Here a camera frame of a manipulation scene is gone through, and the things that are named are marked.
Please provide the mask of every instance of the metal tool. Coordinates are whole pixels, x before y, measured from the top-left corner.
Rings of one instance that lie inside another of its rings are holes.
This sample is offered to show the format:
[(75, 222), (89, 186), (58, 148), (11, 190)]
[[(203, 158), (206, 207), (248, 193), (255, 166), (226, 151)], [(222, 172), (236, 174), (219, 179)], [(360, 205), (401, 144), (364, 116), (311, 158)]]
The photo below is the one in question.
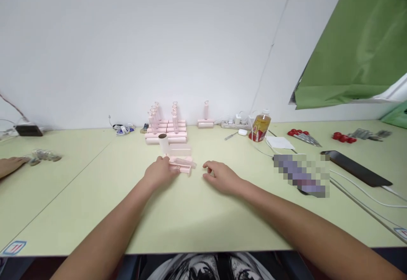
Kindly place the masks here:
[(239, 131), (237, 131), (236, 133), (233, 133), (227, 137), (225, 137), (225, 140), (228, 140), (229, 138), (232, 138), (233, 136), (235, 136)]
[(293, 136), (294, 136), (295, 138), (297, 138), (297, 139), (300, 139), (300, 140), (302, 140), (302, 141), (308, 143), (308, 144), (312, 144), (313, 146), (322, 147), (322, 146), (319, 144), (319, 142), (315, 140), (315, 138), (310, 137), (309, 135), (305, 135), (305, 134), (301, 133), (301, 134), (298, 134), (298, 135), (294, 134)]
[(302, 130), (296, 130), (296, 129), (292, 129), (291, 131), (289, 131), (287, 133), (290, 136), (293, 136), (297, 139), (300, 139), (308, 144), (312, 144), (313, 146), (316, 147), (322, 147), (318, 141), (315, 140), (314, 137), (312, 137), (307, 131), (302, 131)]
[(373, 135), (373, 133), (369, 130), (364, 130), (361, 128), (358, 128), (356, 131), (354, 131), (351, 134), (348, 134), (348, 136), (353, 137), (353, 138), (360, 138), (363, 140), (370, 139), (374, 141), (383, 141), (381, 138), (386, 138), (390, 136), (392, 132), (387, 131), (387, 130), (380, 130), (379, 132), (376, 133), (376, 135)]
[(378, 137), (386, 138), (393, 134), (393, 132), (387, 131), (387, 130), (380, 130), (379, 132), (376, 133)]

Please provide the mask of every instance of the black phone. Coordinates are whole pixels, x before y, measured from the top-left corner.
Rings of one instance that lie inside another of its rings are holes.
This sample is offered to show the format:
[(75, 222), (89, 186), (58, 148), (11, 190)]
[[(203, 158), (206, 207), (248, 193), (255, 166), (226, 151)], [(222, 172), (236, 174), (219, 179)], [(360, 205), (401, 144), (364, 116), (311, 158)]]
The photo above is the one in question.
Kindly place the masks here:
[(357, 162), (351, 160), (338, 151), (323, 151), (323, 155), (329, 155), (329, 159), (340, 166), (342, 169), (348, 171), (354, 177), (360, 179), (362, 182), (368, 184), (370, 187), (391, 186), (393, 185), (387, 179), (377, 175), (371, 170), (359, 165)]

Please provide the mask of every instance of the white wall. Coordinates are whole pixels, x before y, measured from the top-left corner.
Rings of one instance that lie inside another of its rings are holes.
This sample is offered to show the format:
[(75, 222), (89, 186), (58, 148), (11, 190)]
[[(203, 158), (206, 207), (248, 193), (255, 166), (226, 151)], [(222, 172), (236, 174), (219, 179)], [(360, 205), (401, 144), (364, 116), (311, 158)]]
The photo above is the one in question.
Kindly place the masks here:
[[(0, 91), (57, 129), (106, 127), (108, 114), (141, 126), (174, 100), (189, 124), (205, 100), (215, 119), (253, 103), (274, 121), (333, 119), (288, 101), (338, 0), (289, 1), (256, 97), (285, 1), (0, 0)], [(4, 102), (0, 114), (20, 117)]]
[(289, 100), (338, 0), (289, 0), (253, 110), (275, 122), (378, 119), (397, 103), (357, 103), (295, 110)]

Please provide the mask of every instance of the green curtain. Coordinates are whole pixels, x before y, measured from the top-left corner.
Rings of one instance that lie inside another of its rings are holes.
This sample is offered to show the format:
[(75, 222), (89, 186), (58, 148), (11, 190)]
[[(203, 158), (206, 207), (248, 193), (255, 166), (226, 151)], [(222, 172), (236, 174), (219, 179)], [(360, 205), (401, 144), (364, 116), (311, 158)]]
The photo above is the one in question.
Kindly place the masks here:
[(407, 0), (339, 0), (295, 91), (297, 109), (371, 98), (406, 72)]

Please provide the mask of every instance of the table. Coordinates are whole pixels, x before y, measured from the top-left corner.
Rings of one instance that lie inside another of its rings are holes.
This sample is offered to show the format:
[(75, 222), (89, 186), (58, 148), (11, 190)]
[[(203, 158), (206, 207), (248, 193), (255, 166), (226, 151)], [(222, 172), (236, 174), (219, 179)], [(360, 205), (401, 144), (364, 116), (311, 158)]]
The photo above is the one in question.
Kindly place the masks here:
[[(191, 177), (180, 174), (166, 192), (148, 203), (126, 253), (289, 250), (292, 247), (250, 207), (219, 194), (202, 178), (206, 160), (228, 164), (243, 178), (326, 218), (370, 247), (403, 242), (339, 189), (328, 199), (304, 196), (273, 167), (265, 143), (253, 144), (233, 130), (188, 127), (198, 164)], [(292, 154), (291, 150), (281, 150)], [(160, 155), (143, 135), (116, 137), (17, 237), (27, 241), (23, 256), (68, 255), (141, 179)]]
[[(318, 142), (323, 146), (322, 148), (314, 147), (294, 137), (288, 136), (287, 132), (292, 128), (307, 130), (314, 136)], [(333, 140), (332, 134), (334, 132), (341, 132), (348, 134), (354, 132), (357, 128), (370, 130), (373, 133), (379, 130), (389, 130), (393, 132), (391, 136), (385, 138), (383, 142), (372, 140), (358, 139), (353, 144), (341, 143)], [(276, 136), (286, 136), (286, 138), (294, 145), (295, 151), (298, 153), (306, 153), (310, 155), (317, 155), (321, 151), (336, 150), (357, 163), (365, 166), (378, 175), (386, 178), (393, 183), (391, 188), (407, 197), (407, 130), (393, 125), (385, 124), (379, 120), (361, 120), (361, 121), (337, 121), (337, 122), (291, 122), (291, 123), (272, 123), (269, 127), (270, 132)], [(356, 177), (343, 170), (334, 163), (330, 163), (330, 169), (334, 170), (360, 187), (365, 189), (372, 197), (380, 202), (391, 205), (407, 205), (407, 202), (399, 199), (390, 192), (383, 188), (372, 188)], [(362, 201), (368, 207), (374, 209), (376, 212), (389, 219), (391, 222), (378, 216), (371, 210), (363, 207), (368, 213), (388, 228), (392, 233), (397, 235), (401, 240), (407, 243), (407, 240), (402, 235), (397, 233), (394, 228), (403, 227), (407, 228), (407, 209), (406, 208), (390, 208), (382, 206), (369, 197), (362, 191), (355, 187), (352, 183), (339, 175), (332, 173), (331, 175), (338, 181), (344, 188), (337, 186), (345, 194), (352, 194), (358, 200)]]
[(0, 250), (30, 222), (113, 140), (109, 129), (46, 132), (0, 143), (0, 158), (24, 156), (34, 149), (55, 150), (57, 162), (42, 161), (0, 180)]

